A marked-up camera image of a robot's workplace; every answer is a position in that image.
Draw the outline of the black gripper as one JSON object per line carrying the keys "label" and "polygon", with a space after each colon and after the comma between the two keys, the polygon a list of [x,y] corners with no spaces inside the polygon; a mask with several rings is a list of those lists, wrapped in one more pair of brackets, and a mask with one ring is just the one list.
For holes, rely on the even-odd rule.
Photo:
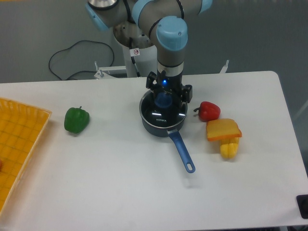
{"label": "black gripper", "polygon": [[182,73],[167,76],[166,71],[150,72],[146,78],[146,88],[154,93],[154,101],[158,106],[169,106],[171,103],[181,106],[190,103],[193,95],[192,85],[182,85]]}

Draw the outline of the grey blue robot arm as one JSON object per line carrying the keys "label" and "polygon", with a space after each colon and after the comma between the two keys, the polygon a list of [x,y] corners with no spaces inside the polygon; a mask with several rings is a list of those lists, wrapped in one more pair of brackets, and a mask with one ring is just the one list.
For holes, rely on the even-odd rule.
{"label": "grey blue robot arm", "polygon": [[182,102],[192,99],[192,87],[181,83],[188,27],[185,18],[199,15],[210,0],[88,0],[86,9],[100,30],[122,22],[135,24],[157,48],[157,84],[147,88],[176,94]]}

